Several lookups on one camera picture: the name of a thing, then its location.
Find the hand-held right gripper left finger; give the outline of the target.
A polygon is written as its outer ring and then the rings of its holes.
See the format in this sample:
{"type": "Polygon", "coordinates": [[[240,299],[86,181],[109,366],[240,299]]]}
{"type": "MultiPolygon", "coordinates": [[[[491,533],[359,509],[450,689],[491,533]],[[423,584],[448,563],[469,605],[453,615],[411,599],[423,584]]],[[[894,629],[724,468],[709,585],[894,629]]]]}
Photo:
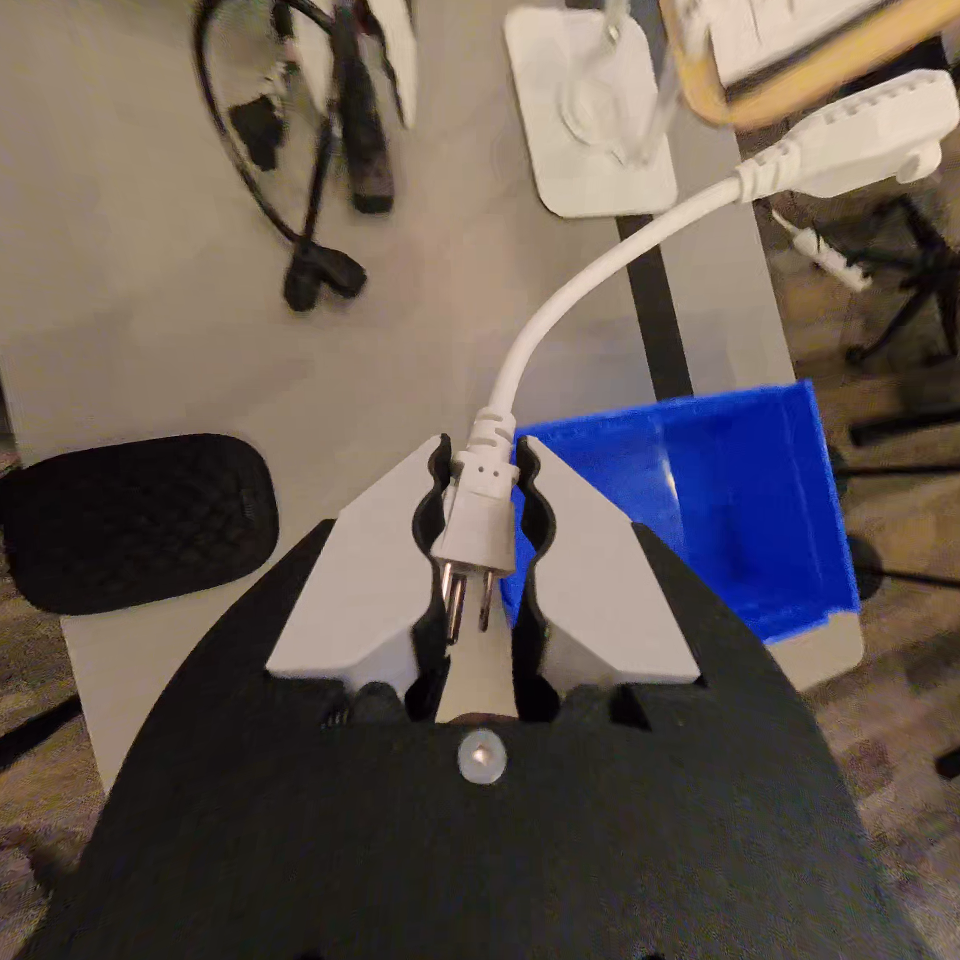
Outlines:
{"type": "Polygon", "coordinates": [[[344,507],[266,661],[271,676],[385,683],[401,700],[450,667],[442,577],[451,442],[428,438],[344,507]]]}

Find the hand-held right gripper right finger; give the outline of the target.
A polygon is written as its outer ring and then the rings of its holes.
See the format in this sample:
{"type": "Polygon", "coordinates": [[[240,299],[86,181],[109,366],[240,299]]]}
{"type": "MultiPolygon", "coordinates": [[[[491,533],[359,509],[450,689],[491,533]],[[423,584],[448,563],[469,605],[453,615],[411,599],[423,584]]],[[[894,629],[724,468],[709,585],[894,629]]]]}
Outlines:
{"type": "Polygon", "coordinates": [[[630,517],[535,437],[515,451],[534,549],[511,629],[521,719],[553,719],[580,687],[687,685],[701,670],[630,517]]]}

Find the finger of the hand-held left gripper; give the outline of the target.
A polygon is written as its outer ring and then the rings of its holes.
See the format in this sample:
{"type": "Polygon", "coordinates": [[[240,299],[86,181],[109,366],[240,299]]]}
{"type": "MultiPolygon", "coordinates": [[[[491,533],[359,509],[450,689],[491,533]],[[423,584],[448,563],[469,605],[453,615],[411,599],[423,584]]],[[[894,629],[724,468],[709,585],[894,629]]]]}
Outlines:
{"type": "Polygon", "coordinates": [[[382,36],[383,60],[401,122],[413,130],[418,106],[418,44],[412,3],[373,1],[372,15],[382,36]]]}
{"type": "Polygon", "coordinates": [[[328,114],[337,100],[330,36],[298,10],[291,11],[291,18],[297,61],[310,101],[319,114],[328,114]]]}

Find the black power strip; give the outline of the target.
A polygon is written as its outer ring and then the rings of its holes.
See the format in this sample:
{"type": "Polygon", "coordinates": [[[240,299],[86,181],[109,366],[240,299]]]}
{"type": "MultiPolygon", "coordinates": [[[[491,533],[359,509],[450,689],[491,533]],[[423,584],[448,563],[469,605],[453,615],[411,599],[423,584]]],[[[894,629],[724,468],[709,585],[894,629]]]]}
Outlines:
{"type": "Polygon", "coordinates": [[[352,204],[362,214],[390,213],[395,189],[388,141],[362,55],[353,2],[335,2],[330,42],[352,204]]]}

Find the white board with black edge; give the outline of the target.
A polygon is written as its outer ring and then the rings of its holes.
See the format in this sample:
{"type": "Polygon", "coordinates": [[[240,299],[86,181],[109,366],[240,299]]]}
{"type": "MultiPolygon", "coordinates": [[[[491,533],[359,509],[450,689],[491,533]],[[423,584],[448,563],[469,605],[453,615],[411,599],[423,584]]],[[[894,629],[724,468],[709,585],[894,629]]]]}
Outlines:
{"type": "MultiPolygon", "coordinates": [[[[529,149],[534,183],[547,210],[563,219],[660,214],[677,202],[668,139],[647,166],[623,166],[612,155],[574,138],[563,121],[560,96],[573,47],[599,24],[601,8],[518,6],[505,18],[510,69],[529,149]]],[[[656,97],[656,69],[646,32],[632,55],[637,76],[630,102],[642,117],[656,97]]]]}

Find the blue plastic box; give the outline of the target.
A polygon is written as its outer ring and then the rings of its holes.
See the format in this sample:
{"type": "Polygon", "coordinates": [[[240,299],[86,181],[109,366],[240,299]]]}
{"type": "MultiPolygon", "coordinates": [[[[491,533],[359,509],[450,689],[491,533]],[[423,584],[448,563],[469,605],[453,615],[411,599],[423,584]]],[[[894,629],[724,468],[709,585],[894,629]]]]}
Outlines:
{"type": "Polygon", "coordinates": [[[518,433],[654,531],[762,642],[859,613],[809,383],[673,398],[518,433]]]}

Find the black ribbed pad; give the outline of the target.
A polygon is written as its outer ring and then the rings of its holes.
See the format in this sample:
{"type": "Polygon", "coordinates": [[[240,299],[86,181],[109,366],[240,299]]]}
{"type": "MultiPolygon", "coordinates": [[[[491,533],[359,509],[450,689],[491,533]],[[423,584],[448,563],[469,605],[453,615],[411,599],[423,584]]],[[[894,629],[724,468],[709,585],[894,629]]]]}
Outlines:
{"type": "Polygon", "coordinates": [[[260,569],[281,532],[253,446],[188,434],[64,453],[2,477],[2,551],[31,606],[96,616],[260,569]]]}

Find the wood edged white board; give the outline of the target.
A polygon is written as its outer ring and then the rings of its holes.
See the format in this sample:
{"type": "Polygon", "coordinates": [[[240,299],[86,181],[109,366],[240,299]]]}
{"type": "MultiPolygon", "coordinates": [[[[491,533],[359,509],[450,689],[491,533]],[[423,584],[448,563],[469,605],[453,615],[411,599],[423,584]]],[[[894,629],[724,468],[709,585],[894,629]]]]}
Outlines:
{"type": "Polygon", "coordinates": [[[690,53],[684,14],[689,2],[658,2],[682,96],[692,114],[714,127],[752,131],[831,97],[958,21],[957,1],[887,2],[778,69],[746,92],[728,93],[712,52],[690,53]]]}

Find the grey table leg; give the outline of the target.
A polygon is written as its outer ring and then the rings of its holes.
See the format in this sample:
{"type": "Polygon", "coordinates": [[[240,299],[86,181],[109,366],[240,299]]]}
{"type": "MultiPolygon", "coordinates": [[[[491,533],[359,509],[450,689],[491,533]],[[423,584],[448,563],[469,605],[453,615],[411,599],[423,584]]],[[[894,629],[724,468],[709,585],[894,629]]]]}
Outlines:
{"type": "Polygon", "coordinates": [[[694,395],[666,265],[653,246],[626,267],[635,314],[657,401],[694,395]]]}

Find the black office chair base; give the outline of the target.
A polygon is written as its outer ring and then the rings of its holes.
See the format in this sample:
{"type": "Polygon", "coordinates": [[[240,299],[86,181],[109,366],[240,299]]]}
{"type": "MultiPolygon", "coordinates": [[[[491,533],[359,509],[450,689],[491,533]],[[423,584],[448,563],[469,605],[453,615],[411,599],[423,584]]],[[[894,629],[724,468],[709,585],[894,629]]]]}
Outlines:
{"type": "Polygon", "coordinates": [[[891,346],[906,336],[926,347],[906,369],[907,399],[902,413],[858,421],[848,429],[851,444],[863,449],[923,431],[958,426],[958,298],[959,253],[916,205],[898,195],[870,212],[868,224],[878,231],[891,221],[906,230],[910,246],[890,250],[880,246],[853,247],[841,253],[843,264],[863,281],[877,275],[895,278],[906,295],[882,330],[868,342],[846,348],[845,364],[869,369],[877,357],[888,357],[891,346]]]}

